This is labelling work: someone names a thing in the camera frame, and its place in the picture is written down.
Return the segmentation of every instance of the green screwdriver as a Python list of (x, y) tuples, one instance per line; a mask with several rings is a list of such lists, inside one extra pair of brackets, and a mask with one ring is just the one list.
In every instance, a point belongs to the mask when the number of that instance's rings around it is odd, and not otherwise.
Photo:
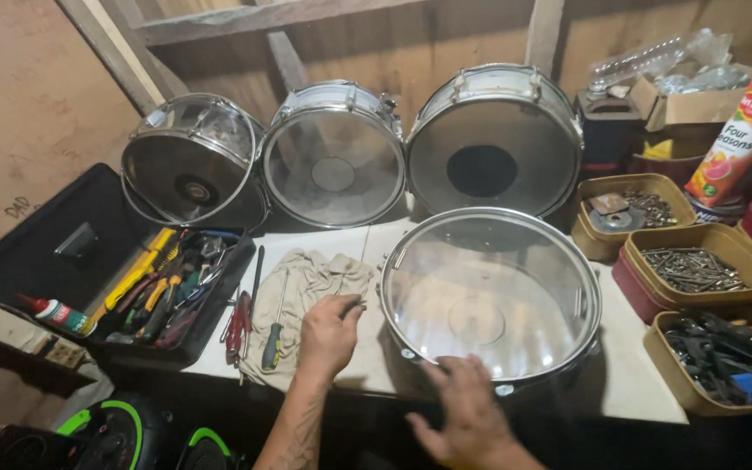
[(283, 276), (283, 289), (280, 293), (280, 305), (277, 306), (277, 320), (272, 323), (272, 333), (269, 334), (269, 340), (263, 349), (263, 358), (260, 366), (263, 371), (270, 372), (277, 367), (277, 361), (280, 360), (280, 333), (283, 331), (283, 325), (280, 324), (280, 313), (283, 310), (283, 297), (286, 294), (286, 283), (289, 280), (289, 270)]

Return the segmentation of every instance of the wooden wall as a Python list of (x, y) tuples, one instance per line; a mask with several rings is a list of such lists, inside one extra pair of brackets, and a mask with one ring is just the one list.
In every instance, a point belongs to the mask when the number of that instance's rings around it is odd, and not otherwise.
[[(252, 0), (137, 0), (147, 20)], [(524, 61), (532, 0), (433, 0), (286, 29), (311, 80), (348, 79), (399, 97), (406, 130), (455, 71)], [(554, 78), (568, 94), (588, 64), (660, 37), (711, 27), (734, 35), (734, 56), (752, 64), (752, 0), (567, 0)], [(153, 50), (191, 91), (234, 99), (268, 123), (285, 90), (266, 35), (238, 34)]]
[(0, 0), (0, 238), (139, 119), (54, 0)]

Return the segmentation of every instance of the tattooed forearm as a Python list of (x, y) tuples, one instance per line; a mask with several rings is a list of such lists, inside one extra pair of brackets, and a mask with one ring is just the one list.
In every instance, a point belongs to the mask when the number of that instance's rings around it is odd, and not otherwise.
[(313, 396), (299, 422), (292, 427), (292, 440), (274, 465), (273, 470), (313, 469), (319, 467), (321, 413), (323, 396)]
[(256, 469), (318, 468), (321, 414), (328, 390), (329, 382), (295, 374)]

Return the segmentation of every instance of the wooden beam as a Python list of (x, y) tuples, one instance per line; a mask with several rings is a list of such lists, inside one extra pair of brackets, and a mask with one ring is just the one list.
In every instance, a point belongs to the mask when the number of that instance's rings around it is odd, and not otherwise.
[(256, 7), (232, 7), (145, 23), (138, 29), (147, 47), (227, 34), (264, 31), (289, 24), (398, 7), (427, 0), (287, 0)]
[(537, 65), (548, 78), (553, 75), (553, 61), (559, 43), (561, 11), (565, 0), (536, 0), (527, 30), (527, 64)]
[(164, 100), (152, 81), (147, 83), (148, 77), (142, 75), (144, 70), (140, 63), (137, 64), (138, 61), (131, 50), (129, 48), (124, 50), (120, 43), (123, 38), (120, 37), (117, 29), (105, 27), (101, 19), (92, 13), (90, 7), (95, 5), (87, 5), (85, 0), (56, 0), (56, 2), (140, 114), (150, 113)]
[(175, 82), (175, 80), (178, 80), (177, 78), (172, 81), (165, 78), (163, 70), (166, 67), (162, 64), (162, 68), (159, 68), (151, 52), (144, 47), (141, 37), (133, 30), (133, 26), (141, 26), (144, 22), (141, 10), (138, 9), (135, 1), (100, 0), (100, 3), (103, 5), (106, 14), (112, 19), (114, 26), (118, 28), (124, 41), (130, 46), (132, 53), (135, 54), (135, 58), (141, 62), (141, 66), (150, 75), (155, 87), (159, 89), (161, 96), (165, 100), (169, 100), (182, 94), (182, 91), (187, 93), (187, 87), (184, 86), (181, 80), (179, 80), (179, 84), (181, 84), (179, 85)]
[[(256, 3), (262, 7), (276, 3), (276, 0), (256, 0)], [(309, 83), (307, 70), (303, 67), (303, 62), (298, 56), (298, 51), (292, 46), (289, 36), (283, 31), (272, 31), (266, 38), (286, 90), (298, 90), (306, 86)]]

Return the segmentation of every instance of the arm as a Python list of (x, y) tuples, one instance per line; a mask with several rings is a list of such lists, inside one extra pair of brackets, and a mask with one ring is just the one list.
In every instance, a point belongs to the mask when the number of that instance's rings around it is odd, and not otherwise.
[(360, 295), (328, 295), (304, 315), (298, 369), (256, 469), (318, 468), (324, 402), (353, 357), (360, 301)]
[(449, 375), (428, 362), (423, 369), (440, 393), (443, 430), (434, 431), (417, 413), (406, 416), (434, 460), (454, 469), (541, 470), (541, 464), (518, 444), (503, 411), (492, 400), (492, 377), (483, 362), (473, 355), (437, 360)]

